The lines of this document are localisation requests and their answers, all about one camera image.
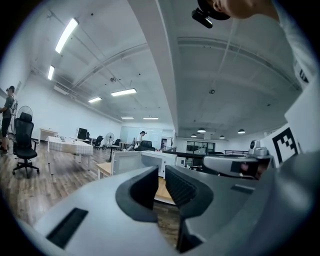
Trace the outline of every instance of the white sleeve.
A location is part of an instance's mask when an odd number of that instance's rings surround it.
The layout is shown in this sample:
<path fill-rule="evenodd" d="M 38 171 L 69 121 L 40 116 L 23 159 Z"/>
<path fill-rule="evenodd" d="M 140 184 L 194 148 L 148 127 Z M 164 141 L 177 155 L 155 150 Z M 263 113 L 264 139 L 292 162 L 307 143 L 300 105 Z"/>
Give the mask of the white sleeve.
<path fill-rule="evenodd" d="M 318 63 L 314 57 L 316 55 L 295 19 L 276 0 L 273 0 L 273 4 L 279 16 L 280 26 L 293 52 L 295 76 L 302 89 L 305 89 L 318 72 Z"/>

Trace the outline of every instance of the black slot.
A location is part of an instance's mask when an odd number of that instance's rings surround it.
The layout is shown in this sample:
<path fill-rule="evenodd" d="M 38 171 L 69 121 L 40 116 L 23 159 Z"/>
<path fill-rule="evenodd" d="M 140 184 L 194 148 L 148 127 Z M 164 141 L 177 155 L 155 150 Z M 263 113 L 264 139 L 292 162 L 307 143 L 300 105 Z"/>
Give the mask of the black slot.
<path fill-rule="evenodd" d="M 74 235 L 88 211 L 74 208 L 46 237 L 56 246 L 64 249 L 71 237 Z"/>

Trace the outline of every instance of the gray shirt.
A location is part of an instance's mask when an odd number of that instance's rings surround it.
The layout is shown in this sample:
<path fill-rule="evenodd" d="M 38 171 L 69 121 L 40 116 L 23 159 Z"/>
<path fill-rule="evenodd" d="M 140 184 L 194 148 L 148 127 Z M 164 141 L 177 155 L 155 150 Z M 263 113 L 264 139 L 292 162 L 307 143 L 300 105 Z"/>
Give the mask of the gray shirt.
<path fill-rule="evenodd" d="M 11 118 L 11 108 L 14 105 L 15 99 L 13 97 L 7 97 L 4 106 L 6 107 L 6 111 L 2 113 L 3 119 Z"/>

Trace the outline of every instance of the window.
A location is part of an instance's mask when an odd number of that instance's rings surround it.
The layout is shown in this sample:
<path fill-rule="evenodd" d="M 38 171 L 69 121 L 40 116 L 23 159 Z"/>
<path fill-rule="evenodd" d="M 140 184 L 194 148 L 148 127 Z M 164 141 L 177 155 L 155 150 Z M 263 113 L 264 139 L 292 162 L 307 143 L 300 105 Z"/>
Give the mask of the window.
<path fill-rule="evenodd" d="M 197 155 L 209 155 L 215 151 L 216 144 L 210 142 L 187 141 L 186 152 Z"/>

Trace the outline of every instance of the wooden tabletop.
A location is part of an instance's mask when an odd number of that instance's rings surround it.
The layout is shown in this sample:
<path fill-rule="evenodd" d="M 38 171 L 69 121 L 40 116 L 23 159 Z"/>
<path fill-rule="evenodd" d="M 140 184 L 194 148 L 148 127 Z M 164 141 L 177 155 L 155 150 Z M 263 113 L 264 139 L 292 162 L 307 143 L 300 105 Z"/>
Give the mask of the wooden tabletop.
<path fill-rule="evenodd" d="M 97 163 L 96 166 L 98 170 L 102 172 L 104 175 L 111 176 L 111 163 L 104 162 L 104 163 Z"/>

